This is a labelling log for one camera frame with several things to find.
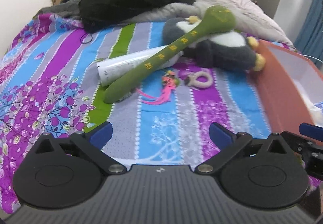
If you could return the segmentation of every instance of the white cylinder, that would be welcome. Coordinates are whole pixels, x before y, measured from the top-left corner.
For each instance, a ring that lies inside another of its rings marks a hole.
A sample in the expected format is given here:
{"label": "white cylinder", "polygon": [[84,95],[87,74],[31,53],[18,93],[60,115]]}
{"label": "white cylinder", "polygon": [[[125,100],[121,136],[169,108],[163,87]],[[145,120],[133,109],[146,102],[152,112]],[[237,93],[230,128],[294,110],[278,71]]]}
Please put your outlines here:
{"label": "white cylinder", "polygon": [[[123,55],[112,59],[106,59],[102,62],[97,63],[96,66],[98,68],[102,86],[110,85],[115,80],[123,76],[125,73],[135,68],[140,63],[144,62],[149,57],[153,56],[165,47],[166,46],[156,47],[136,52],[133,54]],[[179,52],[173,58],[168,60],[165,64],[160,66],[158,70],[174,65],[181,55],[183,55],[183,52]]]}

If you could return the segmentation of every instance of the gray ribbed surface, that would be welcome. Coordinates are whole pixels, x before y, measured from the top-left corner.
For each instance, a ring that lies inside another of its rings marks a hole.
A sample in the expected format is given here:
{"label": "gray ribbed surface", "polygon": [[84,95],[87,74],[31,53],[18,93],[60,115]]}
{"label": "gray ribbed surface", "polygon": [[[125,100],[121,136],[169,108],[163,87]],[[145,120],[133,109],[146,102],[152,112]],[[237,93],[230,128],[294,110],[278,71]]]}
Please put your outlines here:
{"label": "gray ribbed surface", "polygon": [[7,224],[311,224],[298,207],[257,211],[242,207],[213,178],[188,166],[134,165],[109,177],[88,201],[68,209],[42,211],[23,206]]}

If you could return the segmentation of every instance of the green stripe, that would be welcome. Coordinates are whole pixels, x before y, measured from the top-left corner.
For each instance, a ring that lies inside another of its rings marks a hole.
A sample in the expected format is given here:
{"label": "green stripe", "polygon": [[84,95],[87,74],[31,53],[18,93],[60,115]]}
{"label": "green stripe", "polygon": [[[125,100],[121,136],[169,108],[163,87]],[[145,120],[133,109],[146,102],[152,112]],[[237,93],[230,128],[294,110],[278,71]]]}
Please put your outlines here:
{"label": "green stripe", "polygon": [[[122,28],[118,41],[112,48],[112,52],[109,58],[114,58],[127,54],[134,30],[135,24],[130,24]],[[99,86],[96,92],[94,102],[92,104],[96,108],[88,112],[88,116],[90,117],[90,123],[95,123],[95,126],[92,126],[91,128],[85,127],[84,132],[89,132],[92,129],[96,128],[100,124],[104,123],[109,117],[111,113],[112,104],[105,104],[103,102],[104,92],[106,88],[107,87],[102,87],[101,85]]]}

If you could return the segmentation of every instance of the blue curtain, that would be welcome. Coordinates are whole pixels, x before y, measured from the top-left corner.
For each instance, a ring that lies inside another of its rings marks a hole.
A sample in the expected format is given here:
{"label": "blue curtain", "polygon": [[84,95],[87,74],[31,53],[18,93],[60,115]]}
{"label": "blue curtain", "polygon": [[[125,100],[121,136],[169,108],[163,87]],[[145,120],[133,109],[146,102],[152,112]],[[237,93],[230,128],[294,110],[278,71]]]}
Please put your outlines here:
{"label": "blue curtain", "polygon": [[313,0],[295,47],[304,55],[323,60],[323,0]]}

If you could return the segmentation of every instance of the open box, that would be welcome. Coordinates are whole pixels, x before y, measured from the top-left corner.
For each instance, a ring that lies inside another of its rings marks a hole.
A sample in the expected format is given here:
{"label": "open box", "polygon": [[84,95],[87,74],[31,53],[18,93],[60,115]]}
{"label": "open box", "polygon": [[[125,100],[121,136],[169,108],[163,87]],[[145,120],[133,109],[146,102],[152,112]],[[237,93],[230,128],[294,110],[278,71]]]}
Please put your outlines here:
{"label": "open box", "polygon": [[323,74],[306,57],[269,42],[260,41],[257,52],[267,62],[262,71],[250,75],[272,131],[299,135],[301,123],[315,124],[303,99],[323,101]]}

